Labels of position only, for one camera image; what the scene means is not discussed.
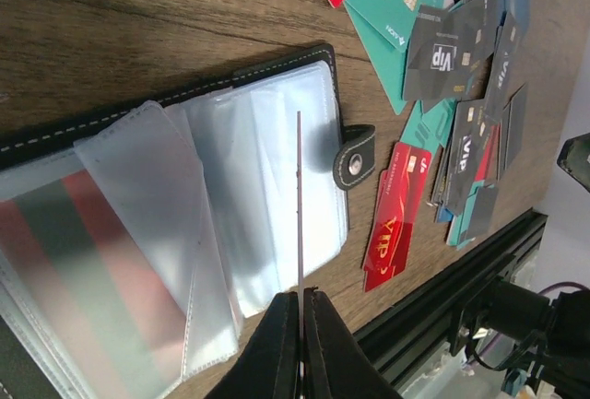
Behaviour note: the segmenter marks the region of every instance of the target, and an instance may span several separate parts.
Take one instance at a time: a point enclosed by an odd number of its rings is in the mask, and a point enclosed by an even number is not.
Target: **leather strap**
[[[343,130],[344,144],[334,160],[334,181],[342,190],[350,190],[375,170],[375,126],[350,125]]]

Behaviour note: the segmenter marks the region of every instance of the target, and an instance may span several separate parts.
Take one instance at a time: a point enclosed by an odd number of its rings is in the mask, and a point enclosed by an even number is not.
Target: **card holder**
[[[305,83],[310,72],[316,74],[313,84]],[[300,80],[293,103],[293,90],[284,85]],[[323,107],[310,105],[312,89]],[[336,185],[348,190],[374,168],[367,149],[374,146],[374,128],[362,126],[348,132],[363,139],[360,174],[352,181],[336,179],[343,176],[336,169],[348,169],[348,163],[342,156],[334,162],[341,127],[328,45],[138,104],[0,143],[0,216],[10,221],[5,226],[21,221],[20,230],[0,228],[2,316],[63,397],[163,396],[237,351],[242,315],[263,310],[277,291],[295,283],[296,266],[289,263],[296,246],[295,211],[289,209],[294,193],[285,181],[296,145],[292,154],[281,151],[292,144],[298,107],[310,124],[306,138],[314,152],[304,156],[304,189],[324,188],[304,198],[321,196],[327,198],[323,206],[333,207],[308,223],[306,273],[334,257],[346,238],[346,194]],[[229,110],[221,117],[224,105]],[[322,125],[327,132],[317,130]],[[347,155],[354,153],[354,140],[347,137],[347,144]],[[253,163],[250,169],[232,168],[245,159]],[[224,179],[231,185],[220,185]],[[97,207],[100,217],[92,216]],[[229,229],[232,219],[246,226]],[[328,219],[330,231],[321,226]],[[64,247],[72,235],[76,240]],[[44,265],[19,261],[15,244],[24,237],[36,242],[26,252],[44,256]],[[243,240],[250,241],[250,255],[235,247]],[[72,324],[84,326],[68,332]],[[95,357],[104,363],[97,365]]]

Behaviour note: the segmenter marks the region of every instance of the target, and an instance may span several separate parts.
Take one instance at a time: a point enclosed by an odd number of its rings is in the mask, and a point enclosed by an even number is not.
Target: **wallet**
[[[308,275],[374,170],[328,44],[5,137],[6,394],[159,398],[235,354],[242,319],[297,282],[297,112]]]

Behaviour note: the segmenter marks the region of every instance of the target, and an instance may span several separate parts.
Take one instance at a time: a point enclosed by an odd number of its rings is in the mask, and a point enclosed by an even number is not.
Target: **green stripe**
[[[61,181],[14,201],[129,392],[138,399],[162,393],[168,385]]]

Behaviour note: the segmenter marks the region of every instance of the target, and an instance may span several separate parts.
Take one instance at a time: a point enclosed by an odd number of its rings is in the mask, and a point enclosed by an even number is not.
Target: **cable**
[[[552,293],[553,291],[559,290],[560,288],[577,288],[578,291],[580,290],[588,290],[588,287],[580,284],[578,282],[573,282],[573,281],[564,281],[564,282],[558,282],[556,284],[553,284],[549,287],[543,288],[541,291],[538,292],[539,295],[541,296],[546,296],[549,293]],[[486,346],[484,346],[481,351],[479,352],[479,354],[476,356],[476,352],[475,349],[472,352],[475,360],[469,362],[467,364],[467,366],[471,369],[475,368],[477,365],[481,365],[482,367],[487,368],[487,364],[484,365],[481,363],[481,358],[485,357],[495,346],[496,344],[498,344],[498,342],[500,341],[500,339],[502,339],[503,334],[499,334],[497,333],[493,338],[491,338],[491,340],[486,344]]]

